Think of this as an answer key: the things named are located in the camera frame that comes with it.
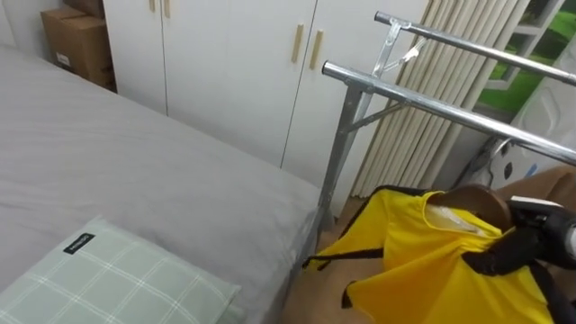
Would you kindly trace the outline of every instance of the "white wall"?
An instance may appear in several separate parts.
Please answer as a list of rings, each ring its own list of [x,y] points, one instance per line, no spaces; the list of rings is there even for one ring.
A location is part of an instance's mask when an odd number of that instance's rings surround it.
[[[16,46],[25,53],[39,56],[44,59],[50,57],[40,12],[56,9],[62,6],[62,0],[0,0]]]

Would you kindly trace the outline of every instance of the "pillow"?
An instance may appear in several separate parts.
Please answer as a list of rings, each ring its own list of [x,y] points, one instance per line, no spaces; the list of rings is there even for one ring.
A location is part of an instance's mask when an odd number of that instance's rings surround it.
[[[0,294],[0,323],[234,324],[238,292],[96,219]]]

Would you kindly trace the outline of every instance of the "pillow label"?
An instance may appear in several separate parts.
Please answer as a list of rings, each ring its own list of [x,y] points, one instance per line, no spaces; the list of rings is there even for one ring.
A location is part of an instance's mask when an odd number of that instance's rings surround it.
[[[64,249],[64,252],[68,253],[70,255],[73,255],[76,253],[76,251],[78,251],[84,245],[88,244],[88,242],[90,242],[95,237],[96,237],[96,235],[94,235],[94,234],[84,233],[84,234],[80,235],[80,237],[77,238],[74,242],[72,242],[72,244],[67,246]]]

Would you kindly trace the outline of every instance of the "clothes rack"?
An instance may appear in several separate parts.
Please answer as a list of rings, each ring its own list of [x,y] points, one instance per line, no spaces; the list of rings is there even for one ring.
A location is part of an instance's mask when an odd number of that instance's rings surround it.
[[[548,139],[517,129],[503,122],[495,121],[478,113],[467,112],[461,107],[444,103],[401,86],[383,82],[380,79],[384,72],[383,67],[387,66],[390,52],[400,31],[411,32],[426,39],[440,41],[490,59],[506,62],[514,67],[527,69],[572,86],[576,86],[576,75],[555,67],[534,62],[527,58],[521,58],[497,49],[488,48],[418,23],[408,22],[390,16],[387,13],[378,12],[374,19],[379,23],[390,25],[391,28],[382,46],[381,54],[372,74],[369,75],[352,68],[342,67],[330,61],[324,63],[322,68],[322,74],[344,82],[347,85],[347,90],[332,145],[328,169],[320,193],[317,209],[317,213],[319,213],[319,217],[317,217],[318,221],[325,220],[327,216],[330,215],[329,206],[332,195],[358,129],[378,121],[404,106],[410,106],[427,113],[432,113],[477,131],[496,136],[503,140],[512,141],[516,145],[543,154],[549,158],[554,158],[576,166],[576,151],[570,148],[563,147]],[[373,95],[388,97],[395,101],[396,104],[389,105],[382,111],[365,117],[367,107]]]

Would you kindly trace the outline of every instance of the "bed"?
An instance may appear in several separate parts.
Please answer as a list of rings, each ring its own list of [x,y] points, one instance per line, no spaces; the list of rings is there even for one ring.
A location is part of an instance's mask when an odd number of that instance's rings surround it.
[[[0,71],[0,291],[102,216],[241,285],[247,323],[277,321],[318,188],[14,48]]]

